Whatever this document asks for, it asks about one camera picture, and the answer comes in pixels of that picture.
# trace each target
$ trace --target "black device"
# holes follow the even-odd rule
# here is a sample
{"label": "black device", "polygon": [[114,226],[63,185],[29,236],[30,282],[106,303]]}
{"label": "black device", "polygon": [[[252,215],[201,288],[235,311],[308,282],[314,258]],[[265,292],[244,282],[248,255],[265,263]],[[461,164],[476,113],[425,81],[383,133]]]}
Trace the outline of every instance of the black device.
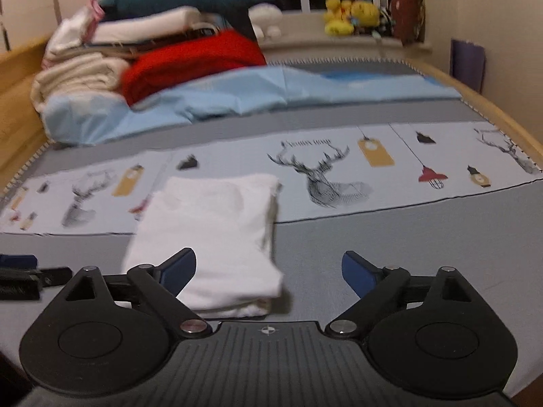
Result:
{"label": "black device", "polygon": [[36,387],[20,406],[513,405],[502,389],[515,340],[455,268],[414,277],[348,251],[343,277],[360,300],[324,331],[225,321],[215,332],[175,297],[195,268],[184,249],[126,275],[81,269],[21,341]]}
{"label": "black device", "polygon": [[39,300],[43,288],[65,285],[70,268],[38,269],[34,255],[0,254],[0,300]]}

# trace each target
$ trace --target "triangular cutout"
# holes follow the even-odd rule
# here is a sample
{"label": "triangular cutout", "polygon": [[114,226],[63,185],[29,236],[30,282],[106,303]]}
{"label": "triangular cutout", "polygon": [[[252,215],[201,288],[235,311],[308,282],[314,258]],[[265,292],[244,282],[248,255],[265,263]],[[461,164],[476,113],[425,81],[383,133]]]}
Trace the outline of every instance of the triangular cutout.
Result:
{"label": "triangular cutout", "polygon": [[66,301],[92,300],[94,298],[96,298],[96,295],[94,294],[92,280],[89,277],[82,277],[66,297]]}
{"label": "triangular cutout", "polygon": [[462,289],[456,279],[449,277],[443,286],[443,300],[471,302],[469,295]]}

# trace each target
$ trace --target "wooden bed frame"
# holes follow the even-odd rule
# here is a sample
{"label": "wooden bed frame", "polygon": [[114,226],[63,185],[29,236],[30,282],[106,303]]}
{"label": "wooden bed frame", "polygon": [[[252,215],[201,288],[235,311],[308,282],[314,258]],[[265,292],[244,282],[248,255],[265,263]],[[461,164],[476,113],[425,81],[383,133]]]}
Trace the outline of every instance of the wooden bed frame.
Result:
{"label": "wooden bed frame", "polygon": [[[27,161],[32,160],[48,142],[29,96],[34,75],[41,70],[47,40],[42,38],[0,55],[0,198],[13,177],[25,169]],[[423,74],[457,89],[467,103],[510,136],[534,162],[543,167],[543,145],[511,116],[435,67],[417,59],[406,61]],[[520,407],[540,407],[541,400],[543,375],[513,399]]]}

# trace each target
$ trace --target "folded white towel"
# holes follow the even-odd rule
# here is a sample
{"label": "folded white towel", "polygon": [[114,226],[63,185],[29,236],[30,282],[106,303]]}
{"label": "folded white towel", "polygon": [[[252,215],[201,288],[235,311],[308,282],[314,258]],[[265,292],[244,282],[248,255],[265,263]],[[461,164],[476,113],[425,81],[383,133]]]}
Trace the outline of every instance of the folded white towel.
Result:
{"label": "folded white towel", "polygon": [[81,55],[36,75],[31,88],[34,108],[41,113],[52,94],[88,90],[115,90],[130,65],[124,59],[102,54]]}
{"label": "folded white towel", "polygon": [[98,25],[90,42],[138,43],[185,32],[202,18],[198,9],[183,6],[148,17],[110,21]]}
{"label": "folded white towel", "polygon": [[275,176],[232,179],[172,177],[139,223],[123,271],[159,265],[184,247],[196,254],[196,274],[177,296],[200,316],[265,315],[281,293],[271,263]]}

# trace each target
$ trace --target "white stuffed toy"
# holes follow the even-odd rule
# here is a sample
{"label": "white stuffed toy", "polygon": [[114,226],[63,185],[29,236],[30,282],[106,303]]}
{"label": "white stuffed toy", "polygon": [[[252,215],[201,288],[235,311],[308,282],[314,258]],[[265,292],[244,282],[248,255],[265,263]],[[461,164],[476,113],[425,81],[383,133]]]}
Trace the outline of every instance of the white stuffed toy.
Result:
{"label": "white stuffed toy", "polygon": [[276,39],[281,36],[278,24],[283,18],[281,10],[272,4],[261,3],[249,9],[249,18],[256,39]]}

